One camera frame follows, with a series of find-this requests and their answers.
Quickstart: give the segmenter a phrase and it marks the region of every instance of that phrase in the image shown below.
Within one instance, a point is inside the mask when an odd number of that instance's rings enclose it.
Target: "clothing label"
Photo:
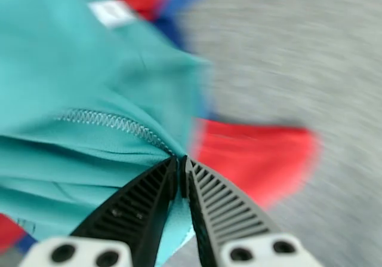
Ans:
[[[88,5],[98,20],[109,28],[123,26],[135,20],[134,13],[124,1],[96,1]]]

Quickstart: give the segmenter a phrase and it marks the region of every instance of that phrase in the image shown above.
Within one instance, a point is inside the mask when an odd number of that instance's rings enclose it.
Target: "teal shirt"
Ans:
[[[204,63],[133,14],[105,24],[102,1],[0,0],[0,213],[38,240],[192,142]],[[191,226],[178,195],[157,265]]]

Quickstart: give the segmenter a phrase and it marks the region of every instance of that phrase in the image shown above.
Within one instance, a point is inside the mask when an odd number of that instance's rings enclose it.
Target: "gray carpet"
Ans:
[[[273,218],[327,267],[382,266],[382,0],[204,0],[186,24],[220,113],[321,138]],[[191,242],[167,266],[197,261]]]
[[[0,267],[16,267],[21,261],[21,253],[16,249],[0,254]]]

